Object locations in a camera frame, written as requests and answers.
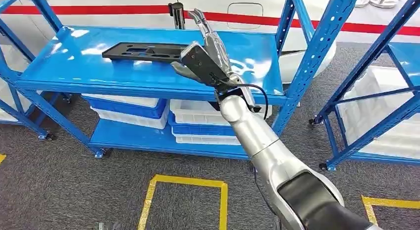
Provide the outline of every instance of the blue plastic bin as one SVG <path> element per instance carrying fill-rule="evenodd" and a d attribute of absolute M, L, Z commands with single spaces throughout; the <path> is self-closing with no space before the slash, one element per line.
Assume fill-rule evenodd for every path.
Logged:
<path fill-rule="evenodd" d="M 98 99 L 93 97 L 83 96 L 82 98 L 87 100 L 92 108 L 99 109 L 99 110 L 108 110 L 114 111 L 118 113 L 128 114 L 128 115 L 136 115 L 142 117 L 150 117 L 159 119 L 162 116 L 162 113 L 166 107 L 167 100 L 166 99 L 159 99 L 157 102 L 156 107 L 144 107 L 140 105 L 133 105 L 128 103 L 121 103 L 116 101 Z"/>
<path fill-rule="evenodd" d="M 168 123 L 172 127 L 173 134 L 235 136 L 231 126 L 176 123 L 172 112 L 169 112 Z"/>

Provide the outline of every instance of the red stripe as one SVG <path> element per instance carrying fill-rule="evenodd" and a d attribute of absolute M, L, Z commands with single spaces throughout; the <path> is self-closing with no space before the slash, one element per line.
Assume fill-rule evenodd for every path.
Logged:
<path fill-rule="evenodd" d="M 94 14 L 164 14 L 169 13 L 167 5 L 75 5 L 75 6 L 52 6 L 58 15 L 94 15 Z M 15 5 L 9 6 L 4 14 L 40 14 L 35 6 Z M 259 25 L 278 24 L 279 18 L 261 17 L 252 15 L 226 14 L 205 12 L 207 20 L 219 22 L 248 23 Z M 318 21 L 312 21 L 316 27 Z M 300 27 L 299 21 L 293 19 L 292 27 Z M 341 31 L 358 33 L 382 33 L 386 25 L 345 23 Z M 404 26 L 398 32 L 399 35 L 420 36 L 420 27 Z"/>
<path fill-rule="evenodd" d="M 159 14 L 169 13 L 167 5 L 75 5 L 51 6 L 58 15 L 94 15 L 94 14 Z M 4 14 L 40 14 L 35 6 L 9 6 Z"/>

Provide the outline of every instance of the silver robot arm segment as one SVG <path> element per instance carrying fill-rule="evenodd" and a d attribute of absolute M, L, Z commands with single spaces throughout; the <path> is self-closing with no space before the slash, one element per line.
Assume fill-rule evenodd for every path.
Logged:
<path fill-rule="evenodd" d="M 295 157 L 241 97 L 225 98 L 220 111 L 258 170 L 272 208 L 288 230 L 380 229 L 344 208 L 335 185 Z"/>

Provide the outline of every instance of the blue shelving unit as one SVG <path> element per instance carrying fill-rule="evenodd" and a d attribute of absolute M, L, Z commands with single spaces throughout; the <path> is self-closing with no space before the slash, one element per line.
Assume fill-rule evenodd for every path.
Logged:
<path fill-rule="evenodd" d="M 0 4 L 0 13 L 3 12 L 7 6 L 11 5 L 15 0 L 5 0 L 3 4 Z M 4 34 L 11 43 L 29 60 L 33 61 L 35 59 L 35 56 L 29 51 L 29 49 L 17 38 L 17 36 L 9 29 L 9 27 L 0 19 L 0 31 L 2 34 Z M 24 110 L 21 104 L 21 101 L 19 99 L 18 93 L 16 91 L 15 86 L 12 84 L 11 79 L 14 80 L 16 78 L 19 78 L 22 73 L 11 70 L 4 58 L 4 54 L 0 49 L 0 69 L 2 69 L 5 73 L 12 74 L 11 77 L 3 77 L 6 82 L 9 83 L 9 89 L 10 93 L 13 97 L 13 101 L 15 103 L 16 109 L 8 105 L 6 102 L 0 100 L 0 109 L 4 110 L 6 113 L 17 119 L 17 121 L 9 121 L 9 120 L 0 120 L 0 124 L 11 124 L 11 125 L 23 125 L 34 132 L 38 134 L 38 138 L 41 140 L 48 139 L 50 140 L 52 138 L 52 135 L 48 133 L 45 129 L 40 127 L 41 122 L 46 117 L 45 113 L 40 113 L 34 121 L 29 119 L 29 115 L 32 114 L 32 112 L 35 109 L 35 105 L 32 104 L 28 110 Z M 67 94 L 62 94 L 63 98 L 67 101 L 70 101 L 70 96 Z M 54 93 L 52 97 L 49 99 L 49 103 L 53 105 L 57 98 L 59 97 L 59 93 Z"/>
<path fill-rule="evenodd" d="M 5 0 L 0 11 L 15 0 Z M 101 54 L 122 40 L 142 43 L 190 44 L 203 39 L 199 31 L 171 29 L 63 26 L 45 0 L 32 0 L 56 31 L 56 36 L 33 60 L 23 75 L 0 71 L 49 117 L 73 134 L 100 158 L 104 147 L 154 150 L 213 157 L 246 158 L 238 146 L 178 144 L 169 126 L 150 129 L 109 120 L 100 120 L 92 137 L 87 137 L 35 90 L 139 96 L 164 99 L 214 101 L 213 90 L 177 75 L 169 64 L 148 61 L 111 61 Z M 282 106 L 273 129 L 281 133 L 309 86 L 356 0 L 330 0 L 322 20 L 312 27 L 302 0 L 286 0 L 276 34 L 219 32 L 232 66 L 247 83 L 262 86 L 271 105 Z M 293 82 L 283 91 L 278 56 L 297 11 L 308 48 Z M 263 95 L 253 90 L 255 100 Z"/>
<path fill-rule="evenodd" d="M 374 138 L 384 134 L 401 121 L 409 119 L 414 114 L 420 113 L 420 44 L 390 43 L 391 39 L 395 36 L 395 34 L 397 34 L 398 30 L 410 19 L 415 11 L 417 11 L 419 5 L 420 0 L 408 0 L 405 3 L 394 19 L 386 27 L 385 31 L 372 44 L 368 52 L 363 56 L 349 76 L 335 91 L 322 110 L 315 116 L 315 119 L 311 120 L 313 124 L 321 123 L 322 121 L 325 123 L 333 153 L 333 158 L 328 160 L 324 166 L 328 170 L 335 170 L 335 166 L 345 159 L 420 165 L 419 159 L 358 153 L 361 148 L 370 143 Z M 396 67 L 404 77 L 408 88 L 342 100 L 348 89 L 353 86 L 364 70 L 381 53 L 388 53 L 390 55 Z M 354 141 L 351 145 L 347 144 L 343 121 L 337 108 L 338 104 L 405 92 L 412 92 L 414 96 L 362 135 L 358 140 Z M 341 151 L 338 150 L 330 121 L 328 119 L 328 115 L 332 112 L 334 112 L 337 117 L 338 126 L 344 140 L 345 147 Z"/>

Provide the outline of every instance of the robotic arm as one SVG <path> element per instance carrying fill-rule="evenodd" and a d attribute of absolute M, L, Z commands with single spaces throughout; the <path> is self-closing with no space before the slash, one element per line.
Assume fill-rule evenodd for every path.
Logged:
<path fill-rule="evenodd" d="M 254 99 L 243 80 L 231 71 L 227 52 L 198 9 L 190 12 L 205 41 L 193 42 L 173 62 L 175 71 L 215 88 L 222 116 L 258 170 L 271 206 L 288 230 L 380 230 L 344 207 L 333 183 L 296 158 L 254 111 Z"/>

